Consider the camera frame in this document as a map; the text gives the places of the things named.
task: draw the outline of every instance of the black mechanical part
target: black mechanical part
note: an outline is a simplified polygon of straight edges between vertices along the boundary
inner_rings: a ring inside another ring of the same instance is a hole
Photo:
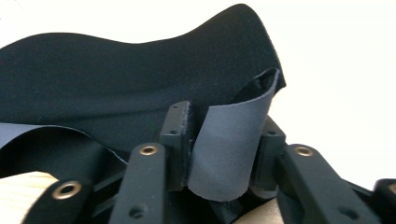
[[[169,107],[160,133],[160,143],[169,150],[168,190],[183,190],[186,186],[194,137],[193,121],[190,102],[183,101]]]
[[[303,214],[296,219],[285,218],[289,223],[379,223],[378,217],[360,200],[346,181],[332,169],[312,147],[290,145],[284,154],[276,158],[274,172],[280,189],[290,200],[279,206],[282,217],[288,210]]]
[[[372,198],[374,209],[382,218],[382,223],[396,223],[396,179],[378,180]]]
[[[87,223],[92,207],[92,184],[86,179],[65,179],[52,184],[31,207],[23,224]]]
[[[285,141],[286,135],[267,116],[249,183],[250,190],[262,199],[276,196],[277,183],[273,177],[273,170],[276,156],[282,154],[287,146]]]
[[[167,223],[166,150],[149,143],[131,153],[109,223]]]

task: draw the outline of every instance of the black plastic bracket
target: black plastic bracket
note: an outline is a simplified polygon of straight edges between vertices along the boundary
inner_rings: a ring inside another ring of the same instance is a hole
[[[284,194],[278,200],[287,224],[379,223],[375,213],[312,147],[288,146],[276,158],[274,176]]]
[[[194,119],[191,103],[179,102],[169,107],[160,133],[160,143],[169,150],[170,191],[183,190],[187,181],[187,169],[193,143]]]
[[[286,135],[268,116],[264,128],[256,159],[250,177],[249,188],[263,199],[274,198],[277,193],[277,183],[273,177],[276,156],[285,150]]]
[[[109,223],[166,223],[166,196],[165,147],[135,147]]]

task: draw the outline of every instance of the curved fabric edge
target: curved fabric edge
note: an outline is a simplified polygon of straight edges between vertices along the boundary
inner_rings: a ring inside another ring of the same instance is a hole
[[[15,123],[1,123],[0,122],[0,149],[10,143],[13,139],[25,134],[30,131],[37,130],[40,128],[58,128],[74,131],[77,133],[81,133],[89,138],[91,138],[88,134],[69,127],[58,126],[58,125],[31,125],[31,124],[15,124]],[[111,152],[119,161],[124,164],[128,164],[125,160],[123,160],[116,152],[113,150],[106,148],[109,152]]]
[[[257,98],[209,107],[191,153],[188,187],[192,192],[217,202],[246,192],[279,76],[276,69],[271,87]]]

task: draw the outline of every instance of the gray fabric strip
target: gray fabric strip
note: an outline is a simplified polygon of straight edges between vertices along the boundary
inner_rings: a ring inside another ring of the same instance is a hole
[[[246,192],[278,78],[279,72],[271,88],[255,99],[209,107],[191,153],[188,187],[192,192],[217,202]]]

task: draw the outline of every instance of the screw hole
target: screw hole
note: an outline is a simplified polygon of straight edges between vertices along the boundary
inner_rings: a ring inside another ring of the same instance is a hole
[[[70,193],[71,191],[73,191],[74,188],[75,188],[74,186],[66,186],[63,189],[61,189],[61,193],[62,194]]]
[[[356,220],[356,219],[359,218],[358,214],[355,211],[353,211],[352,209],[350,209],[350,208],[347,208],[347,207],[344,207],[344,206],[338,206],[338,211],[341,214],[349,217],[350,219]]]
[[[307,147],[296,147],[294,150],[300,156],[312,156],[312,155],[314,155],[314,152],[311,149],[307,148]]]
[[[145,204],[138,204],[131,208],[129,212],[129,216],[134,219],[142,218],[146,215],[148,211],[148,207]]]
[[[158,149],[156,147],[143,147],[142,149],[140,149],[140,154],[149,156],[157,153],[157,151]]]
[[[52,197],[56,200],[68,199],[78,194],[81,188],[77,181],[65,182],[52,192]]]
[[[274,132],[274,131],[268,131],[267,134],[268,134],[268,135],[276,135],[276,132]]]

